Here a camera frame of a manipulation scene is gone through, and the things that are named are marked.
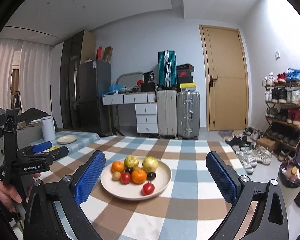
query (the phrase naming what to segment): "light switch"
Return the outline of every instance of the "light switch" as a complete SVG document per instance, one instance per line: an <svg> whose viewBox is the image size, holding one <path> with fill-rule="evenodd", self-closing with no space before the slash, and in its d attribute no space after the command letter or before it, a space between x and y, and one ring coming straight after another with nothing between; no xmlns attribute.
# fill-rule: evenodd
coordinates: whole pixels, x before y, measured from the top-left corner
<svg viewBox="0 0 300 240"><path fill-rule="evenodd" d="M280 58L280 52L277 50L275 52L275 59L279 59Z"/></svg>

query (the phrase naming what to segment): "silver suitcase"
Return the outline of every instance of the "silver suitcase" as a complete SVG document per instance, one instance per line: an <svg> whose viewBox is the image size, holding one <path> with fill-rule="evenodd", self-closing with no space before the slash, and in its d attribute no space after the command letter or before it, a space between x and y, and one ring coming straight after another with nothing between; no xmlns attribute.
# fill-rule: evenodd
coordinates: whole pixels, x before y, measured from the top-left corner
<svg viewBox="0 0 300 240"><path fill-rule="evenodd" d="M198 139L200 128L200 94L194 91L179 92L177 95L179 139Z"/></svg>
<svg viewBox="0 0 300 240"><path fill-rule="evenodd" d="M177 135L177 92L157 91L157 115L159 136Z"/></svg>

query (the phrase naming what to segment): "wooden door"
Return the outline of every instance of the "wooden door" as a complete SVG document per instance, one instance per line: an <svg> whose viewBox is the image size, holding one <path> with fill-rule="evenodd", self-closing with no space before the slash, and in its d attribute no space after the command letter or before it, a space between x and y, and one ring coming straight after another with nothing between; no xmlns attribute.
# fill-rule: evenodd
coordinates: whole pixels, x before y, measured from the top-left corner
<svg viewBox="0 0 300 240"><path fill-rule="evenodd" d="M243 130L248 113L246 66L238 30L204 27L208 130Z"/></svg>

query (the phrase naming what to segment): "white curtain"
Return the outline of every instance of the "white curtain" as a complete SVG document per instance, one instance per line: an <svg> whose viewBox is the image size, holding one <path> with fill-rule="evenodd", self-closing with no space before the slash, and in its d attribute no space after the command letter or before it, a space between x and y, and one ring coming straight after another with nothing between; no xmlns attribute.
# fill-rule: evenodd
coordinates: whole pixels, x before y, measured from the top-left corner
<svg viewBox="0 0 300 240"><path fill-rule="evenodd" d="M11 71L13 55L18 40L0 39L0 107L11 108Z"/></svg>
<svg viewBox="0 0 300 240"><path fill-rule="evenodd" d="M23 112L29 108L37 108L51 114L51 49L50 45L23 41L19 80Z"/></svg>

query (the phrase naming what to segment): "metal bolt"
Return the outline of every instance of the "metal bolt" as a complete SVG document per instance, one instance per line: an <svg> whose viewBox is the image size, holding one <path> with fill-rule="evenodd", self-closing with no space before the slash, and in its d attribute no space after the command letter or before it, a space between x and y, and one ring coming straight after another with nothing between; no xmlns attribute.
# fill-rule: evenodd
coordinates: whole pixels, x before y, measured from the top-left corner
<svg viewBox="0 0 300 240"><path fill-rule="evenodd" d="M34 182L34 185L35 186L39 186L41 184L42 180L41 179L37 179L35 182Z"/></svg>
<svg viewBox="0 0 300 240"><path fill-rule="evenodd" d="M248 177L247 175L242 175L242 176L240 177L240 179L241 179L242 181L244 181L244 182L249 181L249 177Z"/></svg>
<svg viewBox="0 0 300 240"><path fill-rule="evenodd" d="M66 176L63 177L63 181L67 182L69 180L71 180L71 176L70 175L66 175Z"/></svg>
<svg viewBox="0 0 300 240"><path fill-rule="evenodd" d="M271 179L271 184L274 185L274 186L277 186L278 182L275 179Z"/></svg>

